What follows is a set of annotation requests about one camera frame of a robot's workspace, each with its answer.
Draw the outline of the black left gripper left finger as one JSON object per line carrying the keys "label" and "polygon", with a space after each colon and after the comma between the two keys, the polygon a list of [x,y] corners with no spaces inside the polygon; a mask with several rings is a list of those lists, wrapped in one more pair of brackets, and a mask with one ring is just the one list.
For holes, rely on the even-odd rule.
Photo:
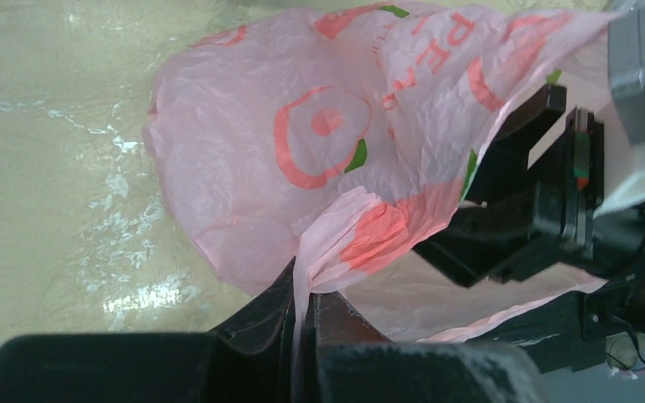
{"label": "black left gripper left finger", "polygon": [[293,262],[274,282],[207,332],[208,402],[289,402],[295,307]]}

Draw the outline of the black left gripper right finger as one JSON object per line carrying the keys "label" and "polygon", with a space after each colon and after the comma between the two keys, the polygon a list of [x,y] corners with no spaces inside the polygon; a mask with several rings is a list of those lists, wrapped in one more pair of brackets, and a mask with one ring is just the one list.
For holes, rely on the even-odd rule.
{"label": "black left gripper right finger", "polygon": [[317,347],[323,344],[389,341],[340,292],[311,294],[303,326],[303,401],[320,401]]}

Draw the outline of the pink plastic bag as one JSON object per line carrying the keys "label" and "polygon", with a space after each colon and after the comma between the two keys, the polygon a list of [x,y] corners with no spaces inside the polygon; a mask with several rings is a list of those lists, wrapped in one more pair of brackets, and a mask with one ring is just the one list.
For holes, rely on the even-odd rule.
{"label": "pink plastic bag", "polygon": [[293,8],[156,72],[142,134],[165,204],[217,276],[296,308],[345,290],[387,337],[463,342],[601,280],[569,267],[475,290],[408,264],[447,228],[511,110],[554,69],[606,89],[613,13],[386,1]]}

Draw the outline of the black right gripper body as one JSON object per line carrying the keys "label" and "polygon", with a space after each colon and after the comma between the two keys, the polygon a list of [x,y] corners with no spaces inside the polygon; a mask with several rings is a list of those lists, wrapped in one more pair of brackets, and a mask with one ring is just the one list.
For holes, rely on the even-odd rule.
{"label": "black right gripper body", "polygon": [[567,91],[542,86],[504,122],[467,197],[414,250],[453,283],[524,281],[557,264],[645,282],[645,202],[602,215],[605,125]]}

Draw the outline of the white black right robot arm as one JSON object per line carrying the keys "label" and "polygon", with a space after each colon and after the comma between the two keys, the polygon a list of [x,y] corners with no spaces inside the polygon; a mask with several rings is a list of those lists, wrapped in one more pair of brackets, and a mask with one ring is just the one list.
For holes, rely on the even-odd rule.
{"label": "white black right robot arm", "polygon": [[542,86],[504,122],[467,192],[472,207],[414,250],[456,285],[527,283],[567,264],[600,280],[501,324],[491,335],[526,342],[543,372],[613,359],[605,340],[645,334],[645,201],[597,217],[604,199],[604,124]]}

